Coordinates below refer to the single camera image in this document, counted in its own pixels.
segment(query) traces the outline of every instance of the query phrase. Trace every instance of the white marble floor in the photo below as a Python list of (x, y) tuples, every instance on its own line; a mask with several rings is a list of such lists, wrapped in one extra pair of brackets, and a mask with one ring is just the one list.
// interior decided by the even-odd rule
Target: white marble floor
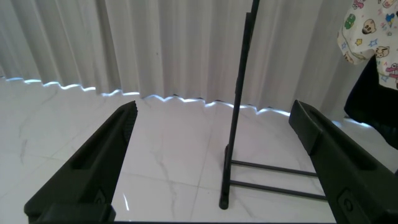
[[(232, 108), (203, 101), (166, 102), (139, 95), (96, 95), (80, 87), (26, 84), (0, 78), (0, 223), (27, 223), (23, 206), (120, 105), (139, 110), (113, 198), (116, 220), (197, 222), (333, 222), (326, 202), (231, 188), (218, 208), (223, 150)], [(282, 113), (239, 117), (234, 158), (313, 171)], [(373, 129), (344, 120), (340, 127), (390, 170), (398, 151)], [(317, 179), (233, 168), (233, 179), (323, 194)]]

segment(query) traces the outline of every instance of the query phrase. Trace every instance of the horizontal metal bar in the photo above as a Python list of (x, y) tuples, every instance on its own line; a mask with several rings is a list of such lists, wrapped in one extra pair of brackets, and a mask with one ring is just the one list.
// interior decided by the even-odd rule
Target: horizontal metal bar
[(280, 189), (277, 187), (270, 187), (270, 186), (264, 186), (264, 185), (259, 185), (259, 184), (251, 184), (251, 183), (240, 182), (240, 181), (236, 181), (236, 180), (230, 180), (229, 183), (231, 185), (240, 186), (240, 187), (250, 187), (253, 189), (267, 190), (267, 191), (278, 192), (278, 193), (282, 193), (282, 194), (295, 195), (295, 196), (313, 198), (313, 199), (318, 199), (318, 200), (327, 200), (326, 197), (323, 195), (298, 192), (295, 190)]
[(310, 177), (318, 177), (316, 173), (302, 171), (302, 170), (293, 170), (293, 169), (288, 169), (288, 168), (274, 167), (274, 166), (262, 165), (262, 164), (254, 164), (254, 163), (251, 163), (251, 162), (242, 162), (242, 161), (235, 161), (235, 160), (232, 160), (231, 162), (232, 162), (232, 164), (240, 165), (240, 166), (247, 166), (247, 167), (260, 168), (260, 169), (281, 171), (281, 172), (286, 172), (286, 173), (289, 173), (289, 174), (307, 175), (307, 176), (310, 176)]

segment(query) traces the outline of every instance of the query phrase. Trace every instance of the curtain fold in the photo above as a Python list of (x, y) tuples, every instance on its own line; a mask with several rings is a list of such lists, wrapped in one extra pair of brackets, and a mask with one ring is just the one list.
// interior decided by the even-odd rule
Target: curtain fold
[[(233, 103), (251, 1), (2, 0), (0, 75), (98, 93)], [(295, 99), (336, 119), (363, 67), (343, 60), (345, 0), (262, 0), (242, 104), (290, 111)]]

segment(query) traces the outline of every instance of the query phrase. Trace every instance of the black vertical pole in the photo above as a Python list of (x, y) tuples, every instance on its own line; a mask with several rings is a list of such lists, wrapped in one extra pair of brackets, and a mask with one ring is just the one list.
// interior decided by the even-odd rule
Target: black vertical pole
[(251, 12), (246, 13), (246, 21), (244, 23), (244, 33), (242, 41), (241, 59), (239, 61), (238, 78), (235, 86), (235, 101), (232, 114), (231, 132), (229, 133), (229, 142), (225, 148), (223, 183), (221, 186), (221, 196), (219, 206), (221, 209), (227, 209), (229, 204), (229, 186), (231, 185), (231, 161), (235, 142), (236, 127), (238, 125), (239, 107), (241, 106), (244, 73), (248, 62), (251, 36), (256, 21), (259, 0), (253, 0)]

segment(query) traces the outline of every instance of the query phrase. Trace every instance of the green cartoon character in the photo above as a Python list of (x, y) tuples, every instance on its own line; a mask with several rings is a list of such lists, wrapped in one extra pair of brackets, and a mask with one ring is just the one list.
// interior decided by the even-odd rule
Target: green cartoon character
[(355, 22), (355, 15), (354, 14), (350, 14), (346, 20), (346, 22), (344, 23), (344, 27), (346, 29), (351, 28), (354, 25)]

